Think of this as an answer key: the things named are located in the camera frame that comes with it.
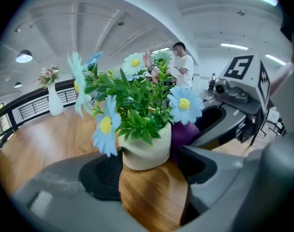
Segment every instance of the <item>white t-shirt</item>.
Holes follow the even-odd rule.
[[[185,55],[182,58],[175,59],[175,67],[177,69],[185,68],[188,71],[185,74],[180,74],[177,77],[177,86],[191,88],[193,86],[194,62],[190,55]]]

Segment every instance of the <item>black hair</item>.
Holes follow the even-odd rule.
[[[183,48],[184,51],[185,51],[185,45],[184,45],[182,42],[177,42],[177,43],[175,43],[175,44],[172,46],[172,48],[174,48],[175,46],[182,46],[182,48]]]

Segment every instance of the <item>potted plant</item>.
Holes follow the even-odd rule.
[[[49,111],[52,116],[58,116],[63,113],[64,107],[61,99],[56,93],[55,81],[58,79],[59,67],[52,65],[49,69],[43,68],[38,75],[39,86],[48,88]]]
[[[156,167],[169,158],[171,124],[180,121],[186,125],[201,116],[203,104],[191,90],[164,86],[170,78],[167,73],[170,59],[169,51],[154,55],[135,53],[125,59],[119,71],[98,73],[97,63],[93,67],[82,66],[75,52],[72,58],[68,57],[79,80],[79,97],[86,101],[76,105],[84,105],[96,117],[93,140],[102,154],[117,154],[116,132],[119,145],[124,147],[126,166],[134,170]],[[151,82],[144,75],[147,71],[152,74]],[[92,108],[88,102],[90,98],[86,96],[94,90],[98,92],[98,101],[106,100],[103,108],[96,101]],[[164,103],[167,98],[169,106]]]

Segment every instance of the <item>purple cloth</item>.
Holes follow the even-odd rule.
[[[178,162],[177,151],[180,146],[188,145],[194,137],[198,138],[200,135],[199,129],[194,123],[187,123],[185,126],[181,123],[171,125],[171,151],[170,158],[174,162]]]

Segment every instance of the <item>ceiling beam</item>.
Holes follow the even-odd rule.
[[[57,54],[56,51],[54,50],[54,48],[51,46],[51,44],[45,38],[45,35],[43,34],[42,30],[39,28],[39,26],[38,26],[38,19],[37,18],[34,18],[34,16],[32,15],[32,12],[31,11],[29,11],[28,13],[26,13],[26,16],[29,19],[29,21],[32,23],[32,25],[34,26],[33,28],[36,28],[36,30],[39,32],[39,35],[42,36],[43,40],[46,42],[46,44],[51,49],[51,51],[53,52],[53,54]]]
[[[108,33],[110,32],[112,27],[115,25],[115,22],[118,21],[118,19],[121,18],[123,16],[123,14],[124,14],[124,12],[121,10],[116,10],[116,12],[112,14],[111,20],[108,20],[108,22],[106,23],[106,25],[103,28],[102,33],[100,34],[100,36],[98,38],[94,52],[98,52],[100,50],[106,36],[108,35]]]
[[[111,54],[111,56],[115,56],[119,52],[123,51],[126,47],[128,47],[131,43],[139,39],[140,37],[146,35],[147,33],[150,33],[154,28],[151,26],[145,26],[138,32],[132,34],[130,37],[128,37],[121,45],[119,45]]]
[[[77,52],[77,20],[78,20],[78,8],[80,6],[79,2],[74,2],[71,7],[71,40],[72,48],[74,52]]]

